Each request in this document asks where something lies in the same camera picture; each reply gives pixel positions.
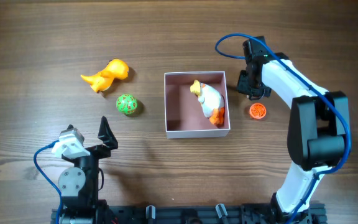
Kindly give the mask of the orange plastic wheel toy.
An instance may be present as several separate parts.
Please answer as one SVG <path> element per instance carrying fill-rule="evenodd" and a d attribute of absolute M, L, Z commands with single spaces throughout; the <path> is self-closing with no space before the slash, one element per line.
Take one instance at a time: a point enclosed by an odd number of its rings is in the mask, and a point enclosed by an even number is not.
<path fill-rule="evenodd" d="M 266 107 L 262 103 L 254 103 L 249 108 L 249 115 L 253 119 L 262 119 L 266 114 Z"/>

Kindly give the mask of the green numbered ball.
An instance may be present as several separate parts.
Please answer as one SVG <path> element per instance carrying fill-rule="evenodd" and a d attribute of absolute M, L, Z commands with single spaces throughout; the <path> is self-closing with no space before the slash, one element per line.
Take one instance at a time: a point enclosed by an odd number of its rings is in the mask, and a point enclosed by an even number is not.
<path fill-rule="evenodd" d="M 136 98 L 130 94 L 123 94 L 116 100 L 117 110 L 124 115 L 135 113 L 137 107 L 138 103 Z"/>

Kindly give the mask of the white plush duck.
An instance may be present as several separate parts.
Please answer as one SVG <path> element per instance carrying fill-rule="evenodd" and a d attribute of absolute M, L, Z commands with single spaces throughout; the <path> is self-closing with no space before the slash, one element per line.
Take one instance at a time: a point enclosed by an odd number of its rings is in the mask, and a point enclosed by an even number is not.
<path fill-rule="evenodd" d="M 209 122 L 215 126 L 223 125 L 225 102 L 222 94 L 215 88 L 194 80 L 190 86 L 190 91 L 197 96 L 203 114 Z"/>

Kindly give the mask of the orange dinosaur toy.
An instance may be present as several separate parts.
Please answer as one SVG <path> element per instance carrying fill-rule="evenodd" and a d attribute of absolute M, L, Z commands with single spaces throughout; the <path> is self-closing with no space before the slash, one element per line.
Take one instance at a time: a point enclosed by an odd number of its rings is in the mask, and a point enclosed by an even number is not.
<path fill-rule="evenodd" d="M 91 89 L 98 93 L 108 90 L 113 81 L 123 80 L 129 76 L 129 66 L 120 59 L 111 60 L 106 67 L 95 75 L 81 75 L 81 78 L 90 85 Z"/>

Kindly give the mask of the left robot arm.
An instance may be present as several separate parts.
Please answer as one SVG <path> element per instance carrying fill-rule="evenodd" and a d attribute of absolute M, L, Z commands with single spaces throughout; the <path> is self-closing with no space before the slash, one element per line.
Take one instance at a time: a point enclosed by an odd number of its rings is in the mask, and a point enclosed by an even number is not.
<path fill-rule="evenodd" d="M 59 135 L 52 152 L 73 167 L 65 169 L 59 176 L 61 205 L 51 214 L 52 223 L 117 223 L 118 219 L 107 201 L 98 197 L 104 186 L 104 173 L 99 160 L 111 157 L 118 148 L 107 118 L 101 118 L 98 132 L 101 144 L 85 148 L 85 138 L 78 129 L 69 125 Z"/>

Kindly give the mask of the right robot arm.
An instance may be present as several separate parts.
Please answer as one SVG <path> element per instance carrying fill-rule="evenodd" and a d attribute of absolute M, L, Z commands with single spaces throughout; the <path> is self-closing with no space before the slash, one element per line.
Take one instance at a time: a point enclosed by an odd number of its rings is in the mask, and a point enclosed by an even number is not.
<path fill-rule="evenodd" d="M 239 75 L 238 92 L 260 100 L 274 91 L 290 107 L 287 149 L 291 165 L 272 196 L 270 219 L 301 222 L 311 216 L 310 198 L 321 179 L 338 171 L 349 157 L 347 96 L 314 84 L 285 54 L 272 52 L 262 36 L 248 36 L 243 49 L 247 66 Z"/>

